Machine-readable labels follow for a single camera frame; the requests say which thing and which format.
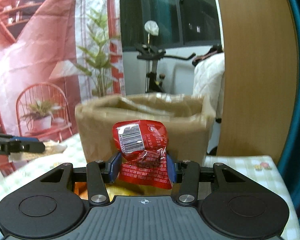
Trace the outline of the red barcode snack packet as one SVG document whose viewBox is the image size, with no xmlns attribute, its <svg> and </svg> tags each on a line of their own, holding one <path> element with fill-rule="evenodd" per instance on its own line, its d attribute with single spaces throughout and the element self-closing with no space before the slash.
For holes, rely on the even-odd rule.
<svg viewBox="0 0 300 240">
<path fill-rule="evenodd" d="M 170 190 L 167 172 L 168 133 L 163 123 L 153 120 L 122 121 L 112 128 L 113 139 L 124 158 L 119 180 Z"/>
</svg>

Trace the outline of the orange snack packet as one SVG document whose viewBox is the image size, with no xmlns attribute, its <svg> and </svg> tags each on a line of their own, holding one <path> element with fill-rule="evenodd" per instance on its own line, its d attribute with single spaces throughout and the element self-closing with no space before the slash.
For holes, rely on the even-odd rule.
<svg viewBox="0 0 300 240">
<path fill-rule="evenodd" d="M 88 200 L 88 189 L 86 182 L 75 182 L 74 193 L 83 200 Z"/>
</svg>

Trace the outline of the yellow snack packet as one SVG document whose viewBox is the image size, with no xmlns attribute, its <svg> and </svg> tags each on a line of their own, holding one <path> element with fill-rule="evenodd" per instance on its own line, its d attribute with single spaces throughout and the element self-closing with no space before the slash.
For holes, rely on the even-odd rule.
<svg viewBox="0 0 300 240">
<path fill-rule="evenodd" d="M 110 200 L 115 196 L 161 196 L 170 195 L 172 190 L 161 189 L 153 186 L 135 184 L 106 184 Z"/>
</svg>

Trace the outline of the cardboard box with plastic liner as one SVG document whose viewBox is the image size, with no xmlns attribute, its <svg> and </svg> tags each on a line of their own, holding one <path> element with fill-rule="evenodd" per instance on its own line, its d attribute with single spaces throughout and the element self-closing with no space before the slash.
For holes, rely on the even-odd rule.
<svg viewBox="0 0 300 240">
<path fill-rule="evenodd" d="M 166 146 L 177 160 L 199 164 L 206 156 L 216 111 L 207 95 L 109 95 L 75 107 L 75 118 L 85 159 L 107 160 L 117 153 L 114 126 L 138 124 L 145 147 Z"/>
</svg>

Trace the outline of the plaid tablecloth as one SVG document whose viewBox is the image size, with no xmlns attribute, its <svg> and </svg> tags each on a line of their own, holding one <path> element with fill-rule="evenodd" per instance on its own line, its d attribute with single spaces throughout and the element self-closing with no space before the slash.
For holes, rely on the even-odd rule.
<svg viewBox="0 0 300 240">
<path fill-rule="evenodd" d="M 38 178 L 45 172 L 57 167 L 58 165 L 69 161 L 74 167 L 85 167 L 86 160 L 79 135 L 76 134 L 63 142 L 67 146 L 64 153 L 54 154 L 39 159 L 35 159 L 22 168 L 13 172 L 5 179 L 0 181 L 0 201 L 14 190 L 24 186 L 30 181 Z M 249 189 L 252 189 L 252 183 L 273 191 L 280 196 L 289 207 L 289 219 L 281 235 L 283 239 L 300 239 L 300 225 L 294 209 L 293 202 L 288 193 L 286 185 L 283 182 L 272 158 L 270 156 L 252 156 L 252 157 L 218 157 L 207 156 L 204 162 L 205 167 L 212 167 L 215 163 L 223 163 L 224 178 L 229 183 L 243 184 L 247 182 Z"/>
</svg>

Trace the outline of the red printed backdrop curtain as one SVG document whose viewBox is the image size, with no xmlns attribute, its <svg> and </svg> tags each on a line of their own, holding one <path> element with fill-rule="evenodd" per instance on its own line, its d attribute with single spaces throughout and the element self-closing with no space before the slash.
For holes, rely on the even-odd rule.
<svg viewBox="0 0 300 240">
<path fill-rule="evenodd" d="M 120 0 L 0 0 L 0 133 L 60 142 L 77 104 L 124 93 Z"/>
</svg>

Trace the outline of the black exercise bike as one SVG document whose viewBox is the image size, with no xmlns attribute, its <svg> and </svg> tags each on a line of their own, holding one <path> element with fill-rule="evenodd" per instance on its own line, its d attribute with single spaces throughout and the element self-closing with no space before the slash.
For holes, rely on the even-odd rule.
<svg viewBox="0 0 300 240">
<path fill-rule="evenodd" d="M 157 80 L 158 63 L 162 59 L 175 59 L 180 61 L 189 61 L 193 59 L 196 54 L 192 53 L 188 57 L 181 57 L 177 55 L 167 55 L 165 49 L 151 45 L 151 37 L 159 35 L 159 26 L 157 22 L 149 20 L 144 25 L 144 30 L 147 33 L 147 43 L 137 43 L 135 45 L 136 51 L 139 53 L 138 60 L 146 61 L 146 78 L 145 78 L 145 93 L 164 93 L 162 83 L 165 79 L 165 74 L 159 74 Z"/>
</svg>

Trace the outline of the white quilted blanket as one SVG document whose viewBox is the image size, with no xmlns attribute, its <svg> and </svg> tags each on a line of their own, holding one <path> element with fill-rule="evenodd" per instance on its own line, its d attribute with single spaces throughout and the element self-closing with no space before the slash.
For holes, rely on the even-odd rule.
<svg viewBox="0 0 300 240">
<path fill-rule="evenodd" d="M 221 119 L 224 105 L 225 60 L 224 53 L 210 54 L 194 68 L 193 95 L 210 97 L 210 103 Z"/>
</svg>

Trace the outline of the wooden headboard panel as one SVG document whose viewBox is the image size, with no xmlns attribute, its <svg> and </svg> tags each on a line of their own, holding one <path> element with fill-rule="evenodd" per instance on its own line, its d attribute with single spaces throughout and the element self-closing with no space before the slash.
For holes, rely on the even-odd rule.
<svg viewBox="0 0 300 240">
<path fill-rule="evenodd" d="M 218 154 L 278 162 L 292 120 L 298 45 L 288 0 L 218 0 L 225 91 Z"/>
</svg>

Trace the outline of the black garment on blanket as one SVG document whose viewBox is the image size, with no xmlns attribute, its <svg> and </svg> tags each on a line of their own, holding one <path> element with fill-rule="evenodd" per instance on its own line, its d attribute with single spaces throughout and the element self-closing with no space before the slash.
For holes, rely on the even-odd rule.
<svg viewBox="0 0 300 240">
<path fill-rule="evenodd" d="M 222 45 L 220 44 L 215 44 L 213 45 L 210 50 L 204 54 L 204 55 L 199 55 L 199 56 L 196 56 L 193 60 L 192 60 L 192 65 L 194 67 L 196 67 L 201 61 L 211 57 L 212 55 L 215 55 L 215 54 L 219 54 L 219 53 L 223 53 L 224 52 L 224 49 L 222 47 Z"/>
</svg>

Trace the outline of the dark window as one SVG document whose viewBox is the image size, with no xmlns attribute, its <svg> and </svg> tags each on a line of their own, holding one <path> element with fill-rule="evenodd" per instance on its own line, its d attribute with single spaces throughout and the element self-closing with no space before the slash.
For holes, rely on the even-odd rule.
<svg viewBox="0 0 300 240">
<path fill-rule="evenodd" d="M 159 26 L 159 35 L 149 40 L 160 48 L 221 42 L 216 0 L 120 0 L 124 51 L 133 51 L 136 44 L 147 42 L 144 25 L 149 20 Z"/>
</svg>

